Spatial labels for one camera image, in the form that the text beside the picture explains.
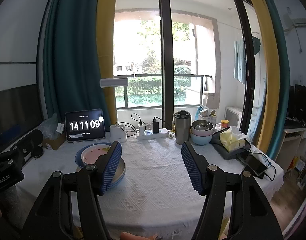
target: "metal bolt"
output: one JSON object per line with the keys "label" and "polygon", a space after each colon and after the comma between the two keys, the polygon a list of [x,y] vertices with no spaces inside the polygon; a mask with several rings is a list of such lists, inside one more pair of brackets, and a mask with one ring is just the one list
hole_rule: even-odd
{"label": "metal bolt", "polygon": [[251,176],[251,173],[249,171],[243,171],[243,175],[248,178]]}
{"label": "metal bolt", "polygon": [[88,171],[92,171],[92,170],[95,169],[95,165],[94,165],[94,164],[89,164],[88,166],[86,166],[86,169],[87,169]]}
{"label": "metal bolt", "polygon": [[214,165],[214,164],[209,165],[208,168],[209,168],[210,171],[216,171],[217,170],[217,166]]}
{"label": "metal bolt", "polygon": [[61,172],[60,171],[55,171],[53,174],[52,174],[53,177],[57,178],[57,177],[60,177],[61,176]]}

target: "phone screen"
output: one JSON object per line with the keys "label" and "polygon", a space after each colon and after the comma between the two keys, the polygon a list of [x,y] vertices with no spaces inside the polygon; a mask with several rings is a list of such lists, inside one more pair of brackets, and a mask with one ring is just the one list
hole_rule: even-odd
{"label": "phone screen", "polygon": [[261,163],[257,158],[255,158],[252,154],[241,154],[239,159],[246,165],[248,165],[253,171],[255,171],[258,175],[261,175],[264,171],[267,170],[267,167]]}

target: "cardboard box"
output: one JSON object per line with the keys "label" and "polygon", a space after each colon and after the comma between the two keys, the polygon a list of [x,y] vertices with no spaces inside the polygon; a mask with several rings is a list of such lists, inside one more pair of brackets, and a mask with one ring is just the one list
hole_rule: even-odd
{"label": "cardboard box", "polygon": [[66,140],[66,133],[65,131],[60,134],[60,136],[58,138],[56,138],[55,140],[51,140],[51,139],[43,139],[42,141],[42,145],[50,150],[57,150]]}

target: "white basket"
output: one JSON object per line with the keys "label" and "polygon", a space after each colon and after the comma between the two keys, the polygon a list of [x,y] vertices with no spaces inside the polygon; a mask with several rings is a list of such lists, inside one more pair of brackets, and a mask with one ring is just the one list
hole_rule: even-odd
{"label": "white basket", "polygon": [[215,125],[216,125],[216,115],[215,116],[207,116],[203,117],[200,114],[197,114],[197,119],[198,120],[207,120],[213,125],[213,131],[215,131]]}

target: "hanging towel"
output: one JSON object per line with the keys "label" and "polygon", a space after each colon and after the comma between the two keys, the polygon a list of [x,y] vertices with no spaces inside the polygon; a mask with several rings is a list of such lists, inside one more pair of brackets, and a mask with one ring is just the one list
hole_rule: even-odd
{"label": "hanging towel", "polygon": [[[258,54],[261,46],[260,39],[252,36],[254,55]],[[246,77],[246,56],[245,56],[245,46],[244,39],[234,42],[235,49],[235,67],[234,67],[234,78],[237,79],[242,84],[245,84]]]}

